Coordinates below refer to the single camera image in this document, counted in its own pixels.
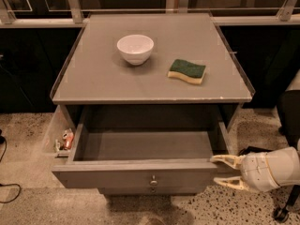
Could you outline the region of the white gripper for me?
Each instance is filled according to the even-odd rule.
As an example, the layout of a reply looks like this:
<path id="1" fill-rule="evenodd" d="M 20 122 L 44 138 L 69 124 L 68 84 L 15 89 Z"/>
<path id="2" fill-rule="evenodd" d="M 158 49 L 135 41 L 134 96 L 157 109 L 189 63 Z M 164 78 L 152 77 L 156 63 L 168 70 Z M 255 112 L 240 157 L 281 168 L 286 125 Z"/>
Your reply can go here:
<path id="1" fill-rule="evenodd" d="M 245 156 L 212 156 L 210 158 L 211 162 L 223 162 L 235 170 L 239 170 L 241 167 L 242 174 L 242 177 L 215 177 L 214 182 L 227 188 L 246 191 L 252 188 L 256 191 L 267 192 L 278 188 L 278 183 L 270 172 L 266 155 L 266 152 L 262 152 L 249 153 Z"/>

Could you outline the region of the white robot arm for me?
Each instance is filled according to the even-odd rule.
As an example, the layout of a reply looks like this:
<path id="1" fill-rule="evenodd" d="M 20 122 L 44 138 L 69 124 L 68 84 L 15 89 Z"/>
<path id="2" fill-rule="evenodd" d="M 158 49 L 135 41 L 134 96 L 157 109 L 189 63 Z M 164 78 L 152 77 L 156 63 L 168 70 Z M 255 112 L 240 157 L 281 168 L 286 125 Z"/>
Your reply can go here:
<path id="1" fill-rule="evenodd" d="M 223 162 L 239 176 L 215 177 L 214 182 L 227 187 L 249 192 L 268 192 L 273 189 L 300 185 L 300 156 L 294 147 L 271 152 L 250 152 L 246 155 L 215 155 L 211 162 Z"/>

